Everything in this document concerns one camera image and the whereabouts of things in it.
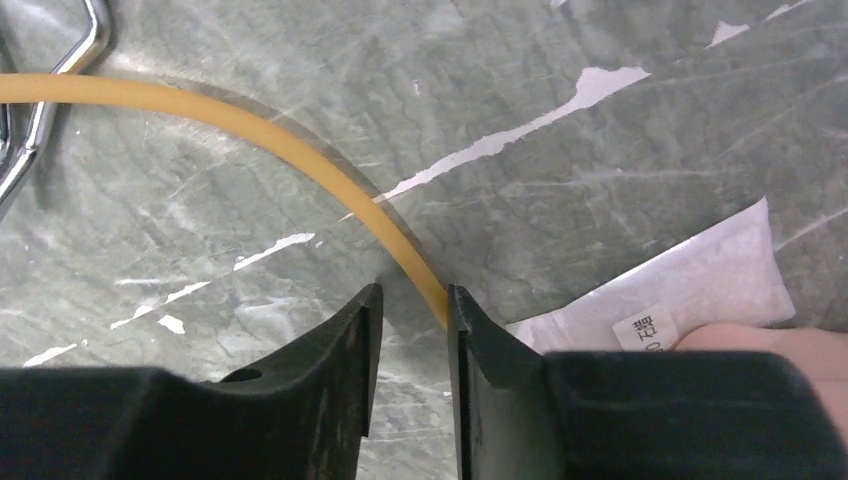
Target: tube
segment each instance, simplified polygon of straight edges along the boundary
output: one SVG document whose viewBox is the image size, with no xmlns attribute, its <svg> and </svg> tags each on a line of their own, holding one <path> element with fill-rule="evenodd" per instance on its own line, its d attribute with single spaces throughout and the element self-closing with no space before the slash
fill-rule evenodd
<svg viewBox="0 0 848 480">
<path fill-rule="evenodd" d="M 300 170 L 336 197 L 383 244 L 447 328 L 448 294 L 397 225 L 320 152 L 246 110 L 204 95 L 146 82 L 81 75 L 0 74 L 0 103 L 78 103 L 189 118 L 243 137 Z"/>
</svg>

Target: marble tabletop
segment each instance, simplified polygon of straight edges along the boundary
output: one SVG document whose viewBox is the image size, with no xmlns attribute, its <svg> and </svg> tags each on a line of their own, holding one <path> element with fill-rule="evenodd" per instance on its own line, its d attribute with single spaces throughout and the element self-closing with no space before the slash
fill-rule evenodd
<svg viewBox="0 0 848 480">
<path fill-rule="evenodd" d="M 845 330 L 846 3 L 785 2 L 112 0 L 94 71 L 291 129 L 502 324 L 766 196 L 793 324 Z M 85 22 L 78 0 L 0 4 L 20 71 L 49 70 Z M 347 213 L 206 126 L 63 108 L 0 223 L 0 360 L 217 379 L 379 280 L 359 478 L 456 478 L 445 334 Z"/>
</svg>

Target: sticker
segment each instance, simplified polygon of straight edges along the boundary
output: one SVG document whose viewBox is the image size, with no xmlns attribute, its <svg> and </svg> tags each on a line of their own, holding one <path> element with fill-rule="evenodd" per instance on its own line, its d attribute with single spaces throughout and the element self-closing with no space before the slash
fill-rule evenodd
<svg viewBox="0 0 848 480">
<path fill-rule="evenodd" d="M 612 326 L 624 350 L 639 352 L 664 352 L 671 350 L 680 335 L 663 305 L 653 307 Z"/>
</svg>

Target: gray table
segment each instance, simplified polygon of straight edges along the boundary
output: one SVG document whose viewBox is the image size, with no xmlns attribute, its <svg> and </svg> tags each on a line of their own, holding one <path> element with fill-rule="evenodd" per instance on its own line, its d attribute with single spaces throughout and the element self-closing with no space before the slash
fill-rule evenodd
<svg viewBox="0 0 848 480">
<path fill-rule="evenodd" d="M 111 3 L 97 73 L 211 94 L 309 139 L 391 192 L 439 277 L 499 322 L 560 307 L 766 195 L 794 322 L 848 326 L 845 2 Z M 76 0 L 0 5 L 22 71 L 49 70 L 84 28 Z M 0 224 L 3 364 L 220 378 L 379 278 L 360 477 L 455 478 L 444 334 L 357 220 L 205 126 L 62 112 Z"/>
</svg>

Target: metal rod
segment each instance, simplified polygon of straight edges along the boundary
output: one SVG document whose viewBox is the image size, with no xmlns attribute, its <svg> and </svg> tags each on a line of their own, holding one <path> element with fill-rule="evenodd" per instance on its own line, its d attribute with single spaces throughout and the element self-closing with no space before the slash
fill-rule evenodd
<svg viewBox="0 0 848 480">
<path fill-rule="evenodd" d="M 82 37 L 51 73 L 79 73 L 103 52 L 112 36 L 112 21 L 106 0 L 83 0 L 91 22 Z M 46 145 L 56 117 L 55 103 L 38 103 L 29 117 L 23 145 L 18 148 L 14 160 L 0 166 L 0 220 L 6 216 L 12 202 L 26 183 L 30 172 L 38 162 Z"/>
</svg>

